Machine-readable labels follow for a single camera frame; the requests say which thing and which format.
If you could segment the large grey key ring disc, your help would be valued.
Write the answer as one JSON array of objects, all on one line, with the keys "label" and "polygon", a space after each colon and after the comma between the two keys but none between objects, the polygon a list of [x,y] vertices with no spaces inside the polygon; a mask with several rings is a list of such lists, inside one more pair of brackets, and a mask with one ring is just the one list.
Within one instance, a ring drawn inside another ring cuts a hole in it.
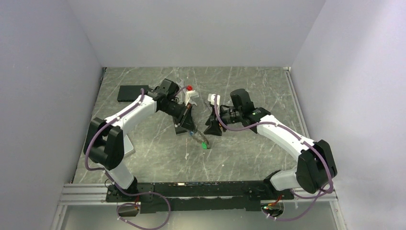
[{"label": "large grey key ring disc", "polygon": [[205,142],[208,146],[208,149],[211,148],[210,142],[208,140],[208,138],[204,135],[203,132],[199,131],[198,129],[196,129],[194,132],[194,135],[191,136],[192,139],[194,139],[195,141],[197,141],[199,144],[201,144],[202,142]]}]

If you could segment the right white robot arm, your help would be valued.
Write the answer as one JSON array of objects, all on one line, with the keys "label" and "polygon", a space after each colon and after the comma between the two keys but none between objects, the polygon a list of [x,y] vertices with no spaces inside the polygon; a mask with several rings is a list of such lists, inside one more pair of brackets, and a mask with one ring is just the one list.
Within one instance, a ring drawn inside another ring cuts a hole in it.
[{"label": "right white robot arm", "polygon": [[296,161],[290,170],[279,170],[266,178],[264,194],[277,198],[283,190],[302,188],[310,194],[332,193],[332,179],[338,174],[330,145],[314,141],[280,122],[270,111],[256,107],[249,93],[237,89],[230,93],[232,105],[221,105],[218,94],[209,94],[212,113],[206,121],[206,135],[221,136],[227,130],[251,130],[283,148]]}]

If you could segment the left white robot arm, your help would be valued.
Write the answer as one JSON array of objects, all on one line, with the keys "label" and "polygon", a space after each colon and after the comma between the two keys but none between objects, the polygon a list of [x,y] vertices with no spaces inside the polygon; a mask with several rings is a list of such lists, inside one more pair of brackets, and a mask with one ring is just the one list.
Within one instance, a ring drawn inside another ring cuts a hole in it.
[{"label": "left white robot arm", "polygon": [[198,95],[190,85],[180,87],[164,79],[154,89],[141,89],[139,97],[116,114],[104,119],[94,118],[83,148],[86,169],[93,170],[89,161],[98,164],[97,169],[104,171],[119,187],[119,196],[125,201],[134,200],[138,193],[137,180],[124,163],[124,137],[158,111],[170,115],[178,126],[196,133],[190,101]]}]

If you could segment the silver open-end wrench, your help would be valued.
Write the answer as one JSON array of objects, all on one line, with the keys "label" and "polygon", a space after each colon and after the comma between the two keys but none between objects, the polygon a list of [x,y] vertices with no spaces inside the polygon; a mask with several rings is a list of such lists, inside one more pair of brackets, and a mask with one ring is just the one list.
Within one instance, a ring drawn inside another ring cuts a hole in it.
[{"label": "silver open-end wrench", "polygon": [[186,87],[183,79],[176,79],[175,82],[179,85],[180,88]]}]

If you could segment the grey rectangular box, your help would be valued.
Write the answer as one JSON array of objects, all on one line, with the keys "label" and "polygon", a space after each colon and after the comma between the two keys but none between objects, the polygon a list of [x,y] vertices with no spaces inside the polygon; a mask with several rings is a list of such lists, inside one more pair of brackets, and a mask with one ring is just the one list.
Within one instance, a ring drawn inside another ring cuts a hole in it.
[{"label": "grey rectangular box", "polygon": [[131,140],[127,135],[124,136],[124,157],[125,158],[129,157],[132,153],[134,153],[134,151],[135,149]]}]

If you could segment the black flat pad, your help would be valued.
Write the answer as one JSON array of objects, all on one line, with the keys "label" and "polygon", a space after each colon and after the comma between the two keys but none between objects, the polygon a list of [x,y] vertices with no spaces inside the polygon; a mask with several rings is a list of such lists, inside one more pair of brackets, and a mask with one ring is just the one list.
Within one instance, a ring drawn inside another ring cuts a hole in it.
[{"label": "black flat pad", "polygon": [[141,94],[141,89],[145,92],[148,90],[148,85],[121,85],[117,95],[117,101],[123,102],[133,102]]}]

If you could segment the black network switch box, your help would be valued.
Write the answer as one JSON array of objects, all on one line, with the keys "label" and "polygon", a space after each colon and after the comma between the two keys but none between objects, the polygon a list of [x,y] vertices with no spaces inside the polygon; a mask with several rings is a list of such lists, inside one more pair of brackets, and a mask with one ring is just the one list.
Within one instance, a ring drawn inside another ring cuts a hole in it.
[{"label": "black network switch box", "polygon": [[180,125],[178,125],[178,123],[176,123],[176,120],[175,120],[175,119],[173,119],[173,124],[174,124],[174,129],[175,129],[175,134],[176,134],[176,135],[180,135],[180,134],[183,134],[183,133],[187,133],[187,132],[188,132],[185,128],[183,128],[183,127],[181,127]]}]

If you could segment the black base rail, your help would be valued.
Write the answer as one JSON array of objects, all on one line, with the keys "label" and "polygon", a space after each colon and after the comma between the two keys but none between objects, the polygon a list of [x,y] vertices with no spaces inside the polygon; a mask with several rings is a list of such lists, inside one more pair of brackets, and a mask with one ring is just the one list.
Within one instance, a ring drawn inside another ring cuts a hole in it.
[{"label": "black base rail", "polygon": [[138,183],[124,192],[108,186],[106,202],[140,202],[140,212],[243,209],[260,211],[266,201],[292,200],[289,189],[277,191],[267,181]]}]

